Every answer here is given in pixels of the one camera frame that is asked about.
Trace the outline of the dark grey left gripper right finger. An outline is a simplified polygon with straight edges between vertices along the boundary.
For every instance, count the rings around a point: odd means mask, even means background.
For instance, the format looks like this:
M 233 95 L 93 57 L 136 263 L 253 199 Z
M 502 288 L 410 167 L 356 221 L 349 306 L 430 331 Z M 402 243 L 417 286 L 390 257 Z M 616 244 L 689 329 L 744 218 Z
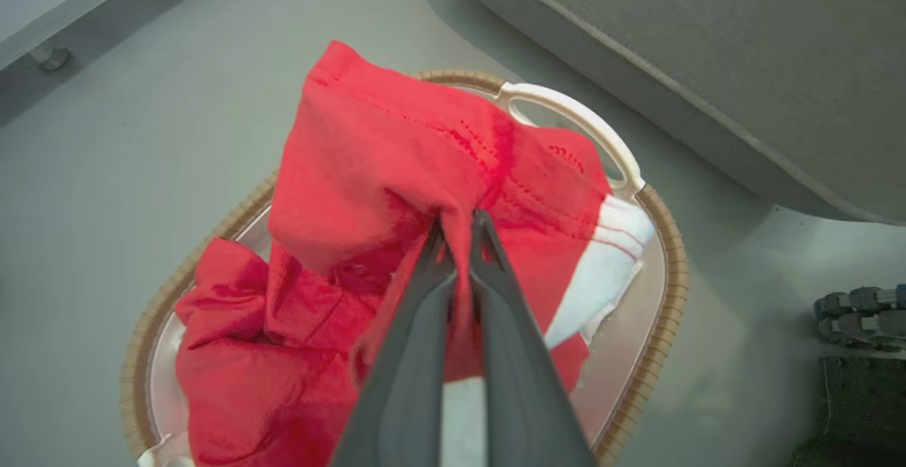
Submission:
M 471 226 L 490 466 L 592 466 L 585 435 L 488 212 Z

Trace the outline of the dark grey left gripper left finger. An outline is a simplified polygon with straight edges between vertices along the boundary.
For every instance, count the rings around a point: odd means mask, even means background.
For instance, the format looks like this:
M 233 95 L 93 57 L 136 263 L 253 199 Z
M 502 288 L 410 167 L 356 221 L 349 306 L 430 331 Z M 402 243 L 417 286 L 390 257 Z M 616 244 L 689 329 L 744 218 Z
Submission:
M 331 465 L 440 464 L 445 348 L 456 285 L 456 263 L 436 221 Z

